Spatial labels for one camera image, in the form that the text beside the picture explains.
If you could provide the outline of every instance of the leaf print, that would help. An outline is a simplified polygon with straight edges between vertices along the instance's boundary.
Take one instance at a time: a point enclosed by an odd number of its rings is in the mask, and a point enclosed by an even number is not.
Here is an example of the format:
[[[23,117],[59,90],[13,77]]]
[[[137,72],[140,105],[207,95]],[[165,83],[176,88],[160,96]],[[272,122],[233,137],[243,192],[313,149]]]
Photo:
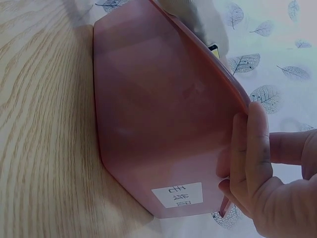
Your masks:
[[[252,71],[259,65],[260,59],[260,54],[253,54],[230,58],[228,62],[234,75],[235,73],[246,73]]]
[[[230,3],[228,5],[228,11],[225,15],[225,23],[228,26],[232,26],[234,30],[234,26],[240,23],[244,18],[244,13],[241,7],[239,7],[235,3]]]
[[[297,40],[295,41],[295,45],[297,48],[310,48],[312,47],[311,43],[305,40]]]
[[[116,8],[124,5],[130,0],[103,0],[98,1],[98,3],[95,3],[96,6],[102,6],[106,13],[110,13]]]
[[[293,22],[297,22],[298,13],[300,11],[300,7],[296,0],[293,0],[288,5],[288,15],[292,19]]]
[[[288,66],[285,68],[277,67],[280,68],[289,79],[303,80],[311,77],[305,70],[295,66]]]
[[[221,217],[219,212],[214,212],[211,215],[218,225],[228,230],[234,228],[242,219],[242,212],[236,206],[232,207],[231,211],[225,218]]]
[[[264,85],[250,94],[252,102],[260,102],[267,114],[274,114],[282,106],[281,93],[274,85]]]
[[[274,28],[274,23],[272,21],[265,21],[261,23],[255,31],[250,31],[250,33],[257,33],[261,36],[270,36]]]
[[[314,127],[308,124],[301,124],[300,131],[308,131],[308,130],[314,130]]]

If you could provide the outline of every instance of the leaf pattern fabric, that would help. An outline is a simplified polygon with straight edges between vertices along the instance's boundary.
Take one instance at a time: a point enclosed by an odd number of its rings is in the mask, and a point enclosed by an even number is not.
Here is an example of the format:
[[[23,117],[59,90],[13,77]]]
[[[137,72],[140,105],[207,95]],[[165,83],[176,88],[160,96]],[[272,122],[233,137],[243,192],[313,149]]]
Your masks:
[[[298,49],[300,49],[300,48],[311,48],[312,47],[311,43],[309,43],[308,41],[305,41],[305,40],[297,40],[295,42],[295,45],[296,45],[296,47]]]
[[[252,102],[260,102],[267,114],[278,112],[282,105],[281,92],[274,85],[264,85],[250,94]]]
[[[232,29],[234,30],[234,26],[239,24],[244,18],[244,13],[241,7],[239,7],[235,3],[230,3],[227,6],[227,13],[225,16],[225,23],[228,26],[231,26]]]
[[[310,78],[310,75],[299,67],[288,66],[281,68],[278,66],[278,68],[280,68],[289,79],[305,80]]]
[[[242,219],[242,212],[236,206],[230,210],[226,217],[221,217],[219,212],[211,214],[214,220],[223,228],[231,230],[235,226],[239,225],[239,221]]]
[[[298,21],[298,14],[300,11],[300,7],[297,3],[297,0],[293,0],[288,5],[288,15],[292,19],[292,21]]]
[[[235,73],[247,73],[252,71],[259,65],[260,59],[260,54],[253,54],[230,58],[228,61],[234,75]]]
[[[261,36],[270,36],[274,28],[274,23],[272,21],[265,21],[257,27],[255,31],[251,31],[250,33],[257,33]]]

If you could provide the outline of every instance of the wooden table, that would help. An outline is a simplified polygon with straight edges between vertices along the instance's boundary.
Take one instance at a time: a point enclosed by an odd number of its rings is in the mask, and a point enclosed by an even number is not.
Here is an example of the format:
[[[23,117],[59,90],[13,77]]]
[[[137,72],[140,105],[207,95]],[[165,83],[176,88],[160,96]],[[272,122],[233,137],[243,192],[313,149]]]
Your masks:
[[[101,164],[79,4],[0,0],[0,237],[160,237]]]

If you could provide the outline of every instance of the finger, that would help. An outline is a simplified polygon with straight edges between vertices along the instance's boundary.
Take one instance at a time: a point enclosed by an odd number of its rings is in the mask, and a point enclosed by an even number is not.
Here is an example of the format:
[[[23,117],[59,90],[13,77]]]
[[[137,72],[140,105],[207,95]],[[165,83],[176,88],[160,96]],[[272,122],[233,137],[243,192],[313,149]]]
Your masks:
[[[276,164],[301,165],[301,156],[307,138],[315,130],[297,133],[271,133],[271,162]]]
[[[249,104],[247,125],[246,178],[248,192],[254,197],[259,188],[272,177],[269,132],[266,112],[260,103]]]
[[[246,215],[247,217],[250,217],[250,213],[249,211],[238,201],[238,199],[231,193],[230,190],[230,180],[226,179],[223,180],[220,184],[219,184],[219,189],[223,192],[223,194],[234,204],[236,205],[241,212]]]
[[[239,185],[246,180],[247,120],[248,117],[245,114],[237,114],[233,118],[230,160],[231,186]]]

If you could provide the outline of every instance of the fabric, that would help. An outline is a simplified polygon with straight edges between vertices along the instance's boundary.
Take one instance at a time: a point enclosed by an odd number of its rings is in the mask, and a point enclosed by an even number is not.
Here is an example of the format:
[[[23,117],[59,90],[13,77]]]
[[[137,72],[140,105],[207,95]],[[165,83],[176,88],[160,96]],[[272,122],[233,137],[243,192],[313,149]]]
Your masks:
[[[186,0],[187,6],[179,10],[175,6],[180,1],[160,0],[165,10],[188,22],[207,46],[216,42],[222,55],[229,49],[234,76],[250,99],[266,108],[271,132],[317,127],[317,34],[312,20],[316,1]],[[123,2],[98,0],[104,6],[94,6],[91,12],[102,17]],[[205,30],[207,25],[213,29]],[[225,32],[228,48],[222,46]],[[273,169],[284,183],[302,178],[298,166],[273,165]],[[159,222],[164,238],[261,237],[253,222],[235,207],[224,219],[213,213]]]

